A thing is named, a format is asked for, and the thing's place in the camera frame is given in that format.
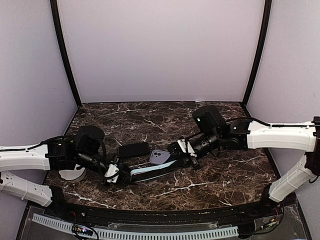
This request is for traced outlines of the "black smartphone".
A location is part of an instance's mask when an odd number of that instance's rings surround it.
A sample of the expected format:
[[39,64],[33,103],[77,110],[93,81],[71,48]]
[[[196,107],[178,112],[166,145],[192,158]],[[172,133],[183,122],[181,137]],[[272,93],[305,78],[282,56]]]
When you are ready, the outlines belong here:
[[122,159],[146,156],[150,153],[150,147],[147,142],[137,142],[118,147],[117,154]]

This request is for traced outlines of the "white silicone phone case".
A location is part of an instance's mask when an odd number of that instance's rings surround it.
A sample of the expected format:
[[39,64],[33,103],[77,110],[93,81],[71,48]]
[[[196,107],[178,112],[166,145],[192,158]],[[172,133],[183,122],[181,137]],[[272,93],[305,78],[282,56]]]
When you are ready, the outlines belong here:
[[151,152],[149,162],[153,165],[162,165],[170,158],[170,156],[171,154],[167,151],[155,149]]

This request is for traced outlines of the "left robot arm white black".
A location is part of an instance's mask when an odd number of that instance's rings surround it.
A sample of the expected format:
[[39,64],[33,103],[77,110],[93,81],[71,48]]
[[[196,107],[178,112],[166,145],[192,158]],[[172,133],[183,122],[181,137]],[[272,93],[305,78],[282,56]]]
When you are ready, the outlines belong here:
[[0,190],[22,200],[49,207],[60,218],[71,213],[59,187],[40,185],[12,174],[17,170],[58,171],[66,181],[79,182],[87,170],[102,176],[104,183],[128,185],[130,168],[119,155],[107,158],[104,132],[82,126],[74,135],[52,137],[35,145],[0,148]]

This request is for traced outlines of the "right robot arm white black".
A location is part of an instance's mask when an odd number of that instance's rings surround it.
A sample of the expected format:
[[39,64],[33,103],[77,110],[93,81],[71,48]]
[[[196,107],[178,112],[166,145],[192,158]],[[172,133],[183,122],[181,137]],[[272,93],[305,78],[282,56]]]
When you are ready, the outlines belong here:
[[302,123],[267,123],[253,117],[224,119],[215,105],[202,106],[192,118],[199,138],[179,139],[168,146],[171,155],[183,157],[192,167],[209,152],[218,150],[291,149],[304,155],[285,175],[264,188],[255,213],[266,217],[288,195],[320,175],[320,118]]

